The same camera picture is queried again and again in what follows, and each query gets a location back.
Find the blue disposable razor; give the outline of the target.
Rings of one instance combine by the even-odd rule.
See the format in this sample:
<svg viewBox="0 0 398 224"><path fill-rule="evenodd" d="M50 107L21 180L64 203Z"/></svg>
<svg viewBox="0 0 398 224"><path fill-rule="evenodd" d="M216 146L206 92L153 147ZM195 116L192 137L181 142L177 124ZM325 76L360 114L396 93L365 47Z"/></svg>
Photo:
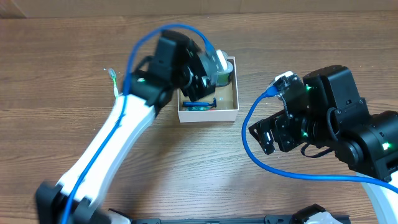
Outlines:
<svg viewBox="0 0 398 224"><path fill-rule="evenodd" d="M184 107L196 107L196 106L199 106L199 107L217 107L217 102L216 102L216 98L213 99L212 103L199 102L199 101L196 101L196 102L184 101L182 103L182 106L184 106Z"/></svg>

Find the clear soap pump bottle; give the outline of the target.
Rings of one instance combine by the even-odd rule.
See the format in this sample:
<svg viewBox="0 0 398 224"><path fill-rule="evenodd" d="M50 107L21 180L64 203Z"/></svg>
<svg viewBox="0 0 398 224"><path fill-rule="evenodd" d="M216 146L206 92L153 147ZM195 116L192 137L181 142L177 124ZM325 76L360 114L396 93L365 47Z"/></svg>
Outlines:
<svg viewBox="0 0 398 224"><path fill-rule="evenodd" d="M217 87L227 86L231 82L231 72L233 71L234 67L229 60L227 60L226 63L227 69L218 74L218 79L216 82Z"/></svg>

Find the teal toothpaste tube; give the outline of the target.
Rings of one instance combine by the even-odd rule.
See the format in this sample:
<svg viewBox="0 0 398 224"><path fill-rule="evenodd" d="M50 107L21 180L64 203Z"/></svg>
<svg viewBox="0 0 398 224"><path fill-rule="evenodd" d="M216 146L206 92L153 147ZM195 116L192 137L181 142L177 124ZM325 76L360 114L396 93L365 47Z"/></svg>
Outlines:
<svg viewBox="0 0 398 224"><path fill-rule="evenodd" d="M193 107L186 107L186 111L208 111L208 110L214 110L214 107L210 106L193 106Z"/></svg>

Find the green toothbrush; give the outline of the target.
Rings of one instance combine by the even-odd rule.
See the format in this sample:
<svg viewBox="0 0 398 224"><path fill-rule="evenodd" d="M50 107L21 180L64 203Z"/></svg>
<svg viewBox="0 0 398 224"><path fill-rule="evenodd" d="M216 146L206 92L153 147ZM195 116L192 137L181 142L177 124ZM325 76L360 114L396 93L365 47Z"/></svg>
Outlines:
<svg viewBox="0 0 398 224"><path fill-rule="evenodd" d="M113 81L113 93L114 93L114 97L115 97L115 99L117 99L118 97L119 97L119 91L118 91L118 86L117 86L117 83L116 83L116 78L117 78L117 76L116 76L116 72L112 69L112 68L109 68L108 69L108 73L109 73L109 77L112 79L112 81Z"/></svg>

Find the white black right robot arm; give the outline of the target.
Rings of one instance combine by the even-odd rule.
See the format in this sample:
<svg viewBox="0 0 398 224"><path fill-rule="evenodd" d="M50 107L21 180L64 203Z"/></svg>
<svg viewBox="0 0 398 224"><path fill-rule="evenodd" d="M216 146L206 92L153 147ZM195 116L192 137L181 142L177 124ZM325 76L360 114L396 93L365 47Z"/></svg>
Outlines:
<svg viewBox="0 0 398 224"><path fill-rule="evenodd" d="M288 71L276 76L261 99L277 97L283 109L254 124L245 121L241 136L252 136L265 154L318 148L333 153L352 175L312 175L287 172L261 161L273 174L310 181L359 182L379 223L397 222L397 113L371 114L359 95L348 67L331 65L304 77Z"/></svg>

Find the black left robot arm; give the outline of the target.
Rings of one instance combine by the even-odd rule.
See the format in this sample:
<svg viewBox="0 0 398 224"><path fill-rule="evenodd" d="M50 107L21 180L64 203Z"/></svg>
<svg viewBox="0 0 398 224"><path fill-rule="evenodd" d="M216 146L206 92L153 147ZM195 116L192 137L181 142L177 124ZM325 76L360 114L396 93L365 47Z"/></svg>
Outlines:
<svg viewBox="0 0 398 224"><path fill-rule="evenodd" d="M35 193L40 223L130 223L113 209L102 211L106 193L139 136L179 89L191 101L216 88L228 69L226 55L205 39L200 48L183 34L185 24L167 24L141 38L126 65L122 93L79 160L54 185Z"/></svg>

